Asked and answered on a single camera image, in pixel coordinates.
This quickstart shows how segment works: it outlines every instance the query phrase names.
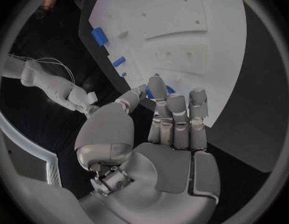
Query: robotic hand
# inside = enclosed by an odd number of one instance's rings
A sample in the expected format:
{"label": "robotic hand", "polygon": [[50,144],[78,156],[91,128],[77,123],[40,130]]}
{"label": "robotic hand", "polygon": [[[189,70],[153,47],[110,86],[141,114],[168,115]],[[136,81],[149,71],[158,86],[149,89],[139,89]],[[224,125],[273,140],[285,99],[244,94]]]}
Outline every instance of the robotic hand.
{"label": "robotic hand", "polygon": [[[156,108],[149,142],[133,149],[128,114],[145,97],[145,88],[100,108],[81,128],[77,158],[95,172],[94,191],[81,206],[99,223],[207,223],[219,200],[220,178],[214,157],[206,152],[206,92],[190,92],[188,118],[185,98],[168,95],[163,80],[151,77],[148,88]],[[106,209],[111,212],[104,215]]]}
{"label": "robotic hand", "polygon": [[24,62],[8,57],[3,76],[20,79],[27,87],[39,87],[57,104],[84,113],[87,117],[99,108],[92,105],[98,100],[95,92],[86,93],[84,89],[62,77],[46,73],[35,60]]}

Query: wire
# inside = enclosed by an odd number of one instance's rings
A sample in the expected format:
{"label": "wire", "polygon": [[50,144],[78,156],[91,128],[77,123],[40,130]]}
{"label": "wire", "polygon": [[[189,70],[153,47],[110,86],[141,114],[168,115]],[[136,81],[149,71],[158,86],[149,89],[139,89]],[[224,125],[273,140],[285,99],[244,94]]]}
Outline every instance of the wire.
{"label": "wire", "polygon": [[[53,58],[53,57],[42,57],[42,58],[39,58],[39,59],[33,59],[31,57],[17,56],[17,55],[14,55],[14,54],[9,54],[8,56],[15,57],[15,58],[21,59],[23,61],[34,60],[34,61],[38,61],[40,63],[49,63],[49,64],[60,65],[67,71],[67,73],[69,74],[69,76],[71,78],[71,81],[75,84],[75,78],[74,78],[74,75],[73,75],[72,71],[66,65],[64,65],[60,60],[58,60],[56,58]],[[42,61],[42,60],[54,60],[56,62]]]}

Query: white plastic surface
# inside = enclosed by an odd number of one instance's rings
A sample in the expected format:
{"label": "white plastic surface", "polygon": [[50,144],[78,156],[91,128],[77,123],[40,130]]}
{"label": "white plastic surface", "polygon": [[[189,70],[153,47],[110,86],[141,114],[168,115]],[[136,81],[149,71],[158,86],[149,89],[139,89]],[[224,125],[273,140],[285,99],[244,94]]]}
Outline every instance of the white plastic surface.
{"label": "white plastic surface", "polygon": [[89,22],[101,27],[115,69],[131,88],[158,73],[185,95],[204,87],[211,127],[237,81],[246,46],[242,0],[97,0]]}

